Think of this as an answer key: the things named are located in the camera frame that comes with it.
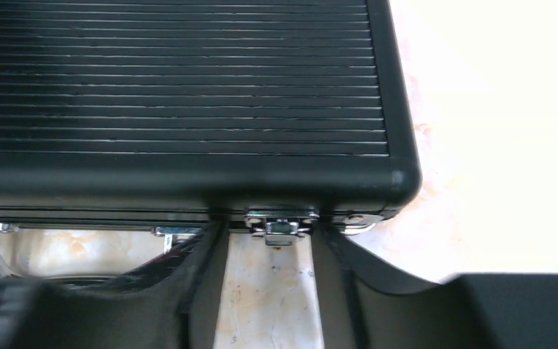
white surface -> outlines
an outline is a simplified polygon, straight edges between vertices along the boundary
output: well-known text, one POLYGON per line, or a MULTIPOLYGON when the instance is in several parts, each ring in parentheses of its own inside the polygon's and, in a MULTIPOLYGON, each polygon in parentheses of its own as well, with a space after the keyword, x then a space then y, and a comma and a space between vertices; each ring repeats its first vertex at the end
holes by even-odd
MULTIPOLYGON (((391 3, 424 185, 398 218, 355 241, 434 281, 558 272, 558 1, 391 3)), ((126 270, 161 251, 144 235, 140 255, 127 236, 72 235, 29 268, 69 271, 78 243, 102 272, 126 270)), ((231 237, 216 348, 321 348, 304 245, 260 244, 231 237)))

